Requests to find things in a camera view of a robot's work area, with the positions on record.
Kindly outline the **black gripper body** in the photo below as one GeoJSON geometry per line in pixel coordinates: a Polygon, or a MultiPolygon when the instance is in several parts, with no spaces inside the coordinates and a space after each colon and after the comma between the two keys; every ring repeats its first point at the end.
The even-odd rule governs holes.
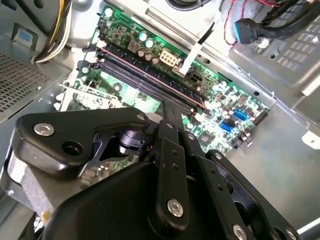
{"type": "Polygon", "coordinates": [[[202,186],[184,166],[134,163],[64,201],[45,240],[223,240],[202,186]]]}

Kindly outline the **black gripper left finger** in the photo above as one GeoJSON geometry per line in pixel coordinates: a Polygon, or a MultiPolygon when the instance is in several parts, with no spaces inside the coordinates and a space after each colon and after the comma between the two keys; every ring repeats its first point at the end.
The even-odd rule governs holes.
{"type": "Polygon", "coordinates": [[[12,149],[18,159],[52,178],[72,180],[94,157],[116,157],[120,149],[114,136],[127,131],[141,134],[154,127],[152,149],[136,163],[157,167],[173,163],[186,168],[172,105],[163,103],[159,123],[133,107],[27,114],[17,120],[12,149]]]}

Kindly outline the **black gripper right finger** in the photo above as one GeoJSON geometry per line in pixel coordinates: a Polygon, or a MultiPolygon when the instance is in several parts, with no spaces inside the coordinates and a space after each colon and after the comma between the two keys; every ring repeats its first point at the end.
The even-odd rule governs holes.
{"type": "Polygon", "coordinates": [[[298,240],[294,227],[218,150],[204,153],[183,128],[181,109],[172,105],[184,148],[190,220],[177,240],[298,240]]]}

